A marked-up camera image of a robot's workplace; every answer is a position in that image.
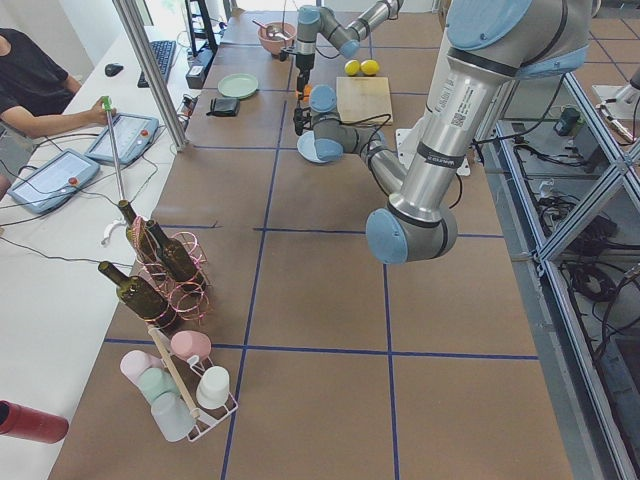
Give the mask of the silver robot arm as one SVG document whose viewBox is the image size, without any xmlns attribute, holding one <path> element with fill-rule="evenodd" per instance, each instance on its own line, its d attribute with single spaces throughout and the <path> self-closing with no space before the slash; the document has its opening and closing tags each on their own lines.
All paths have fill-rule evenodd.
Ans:
<svg viewBox="0 0 640 480">
<path fill-rule="evenodd" d="M 587 56 L 592 19 L 588 1 L 452 2 L 440 49 L 449 71 L 423 116 L 412 161 L 404 165 L 378 128 L 340 117 L 333 88 L 309 82 L 318 38 L 351 58 L 361 41 L 400 9 L 398 1 L 379 1 L 342 25 L 329 8 L 303 6 L 293 52 L 298 68 L 296 131 L 313 131 L 322 162 L 344 154 L 360 156 L 388 196 L 366 222 L 369 249 L 384 264 L 433 259 L 453 247 L 457 223 L 443 199 L 497 90 L 514 79 L 579 68 Z"/>
<path fill-rule="evenodd" d="M 289 52 L 298 69 L 296 91 L 302 97 L 315 65 L 317 37 L 323 37 L 339 55 L 353 59 L 363 40 L 387 20 L 394 20 L 403 6 L 402 0 L 377 1 L 348 25 L 342 25 L 328 7 L 304 5 L 298 10 L 296 38 Z"/>
</svg>

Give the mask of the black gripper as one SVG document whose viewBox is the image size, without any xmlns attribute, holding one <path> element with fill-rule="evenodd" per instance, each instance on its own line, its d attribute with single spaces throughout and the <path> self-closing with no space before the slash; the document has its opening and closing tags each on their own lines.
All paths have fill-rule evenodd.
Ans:
<svg viewBox="0 0 640 480">
<path fill-rule="evenodd" d="M 298 102 L 293 111 L 293 125 L 297 136 L 302 136 L 307 131 L 313 130 L 312 110 Z"/>
<path fill-rule="evenodd" d="M 289 57 L 295 58 L 295 66 L 298 69 L 296 92 L 303 94 L 309 83 L 309 74 L 314 68 L 314 47 L 312 45 L 310 52 L 307 52 L 302 47 L 298 47 L 296 44 L 282 47 L 278 53 L 278 59 L 285 61 Z"/>
</svg>

